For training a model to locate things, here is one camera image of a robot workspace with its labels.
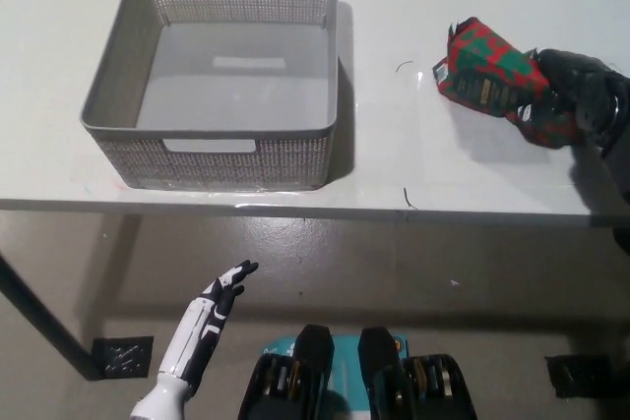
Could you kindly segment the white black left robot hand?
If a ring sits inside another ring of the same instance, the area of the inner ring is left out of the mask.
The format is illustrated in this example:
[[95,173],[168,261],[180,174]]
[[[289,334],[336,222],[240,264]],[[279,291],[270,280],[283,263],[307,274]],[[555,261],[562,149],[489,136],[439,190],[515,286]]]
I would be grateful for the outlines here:
[[193,395],[216,350],[241,282],[258,268],[249,260],[214,279],[187,307],[158,371],[185,382]]

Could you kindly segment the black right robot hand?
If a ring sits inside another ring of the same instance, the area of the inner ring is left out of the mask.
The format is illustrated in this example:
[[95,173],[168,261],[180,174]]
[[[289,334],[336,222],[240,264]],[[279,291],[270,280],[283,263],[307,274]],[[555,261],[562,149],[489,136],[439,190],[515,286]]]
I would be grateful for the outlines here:
[[597,57],[532,49],[549,83],[541,99],[521,107],[516,125],[533,144],[551,149],[589,142],[607,150],[629,123],[629,78]]

